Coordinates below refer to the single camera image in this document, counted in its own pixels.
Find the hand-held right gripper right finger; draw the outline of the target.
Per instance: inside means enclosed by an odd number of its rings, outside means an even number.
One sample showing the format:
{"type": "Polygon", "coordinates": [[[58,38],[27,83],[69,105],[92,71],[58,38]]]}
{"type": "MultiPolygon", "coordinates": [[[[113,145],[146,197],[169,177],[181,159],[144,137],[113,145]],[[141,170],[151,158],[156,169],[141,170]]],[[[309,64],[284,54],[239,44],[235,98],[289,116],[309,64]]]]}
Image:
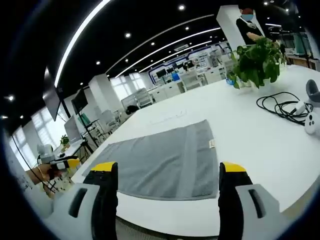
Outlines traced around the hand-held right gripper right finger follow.
{"type": "Polygon", "coordinates": [[[279,201],[240,165],[219,165],[219,240],[276,240],[288,227],[279,201]]]}

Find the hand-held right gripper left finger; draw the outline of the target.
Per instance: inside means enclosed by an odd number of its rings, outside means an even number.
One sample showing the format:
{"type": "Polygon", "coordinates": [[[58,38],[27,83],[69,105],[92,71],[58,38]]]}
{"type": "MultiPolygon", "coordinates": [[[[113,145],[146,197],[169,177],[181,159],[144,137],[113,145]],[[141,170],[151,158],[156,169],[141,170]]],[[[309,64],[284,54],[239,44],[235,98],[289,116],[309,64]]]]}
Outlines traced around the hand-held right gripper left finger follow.
{"type": "Polygon", "coordinates": [[[115,240],[117,191],[118,164],[97,164],[54,200],[44,224],[59,240],[115,240]]]}

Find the person's left hand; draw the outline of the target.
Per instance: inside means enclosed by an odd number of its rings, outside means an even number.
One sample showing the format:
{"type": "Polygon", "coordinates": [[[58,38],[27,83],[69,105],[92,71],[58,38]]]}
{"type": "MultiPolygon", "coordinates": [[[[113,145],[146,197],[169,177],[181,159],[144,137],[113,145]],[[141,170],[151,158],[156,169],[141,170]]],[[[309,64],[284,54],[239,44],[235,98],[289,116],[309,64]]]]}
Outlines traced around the person's left hand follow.
{"type": "Polygon", "coordinates": [[[54,170],[50,164],[40,164],[38,169],[40,171],[42,181],[50,181],[62,175],[62,171],[54,170]]]}

